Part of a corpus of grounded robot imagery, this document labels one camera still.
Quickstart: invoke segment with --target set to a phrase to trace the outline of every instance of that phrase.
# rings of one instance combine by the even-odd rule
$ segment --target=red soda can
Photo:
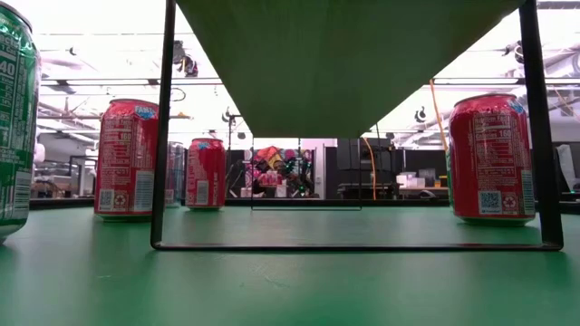
[[[524,108],[511,94],[455,105],[449,118],[454,213],[476,224],[524,225],[536,216]]]
[[[219,139],[193,139],[188,151],[189,208],[221,208],[226,204],[226,150]]]
[[[113,100],[102,115],[94,213],[110,220],[151,216],[159,106]]]

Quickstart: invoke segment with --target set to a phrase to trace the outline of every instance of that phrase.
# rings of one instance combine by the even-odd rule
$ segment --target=soda can
[[[219,139],[193,139],[188,151],[189,208],[221,208],[226,204],[226,150]]]
[[[183,144],[177,141],[169,142],[167,146],[167,176],[165,178],[165,207],[181,206],[184,154]]]
[[[534,184],[524,108],[511,94],[455,105],[449,118],[454,213],[475,224],[534,219]]]
[[[32,26],[0,2],[0,244],[26,223],[33,175],[40,53]]]
[[[159,106],[113,100],[102,115],[94,213],[105,220],[148,220],[153,207]]]

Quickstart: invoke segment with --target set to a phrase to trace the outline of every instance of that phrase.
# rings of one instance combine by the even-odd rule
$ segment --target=fabric canopy
[[[255,137],[357,138],[521,0],[178,0]]]

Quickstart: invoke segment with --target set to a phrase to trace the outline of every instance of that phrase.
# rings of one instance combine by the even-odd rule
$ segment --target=workbench
[[[0,246],[0,325],[576,325],[580,216],[562,252],[161,252],[150,224],[41,210]],[[164,239],[202,243],[539,243],[448,207],[167,210]]]

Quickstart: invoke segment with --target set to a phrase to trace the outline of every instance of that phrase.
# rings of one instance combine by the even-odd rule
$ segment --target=recycling symbol
[[[125,200],[125,196],[124,195],[117,195],[115,197],[115,204],[116,205],[124,205],[126,201],[127,200]]]
[[[505,208],[514,208],[516,206],[516,199],[512,196],[508,196],[504,198],[504,207]]]

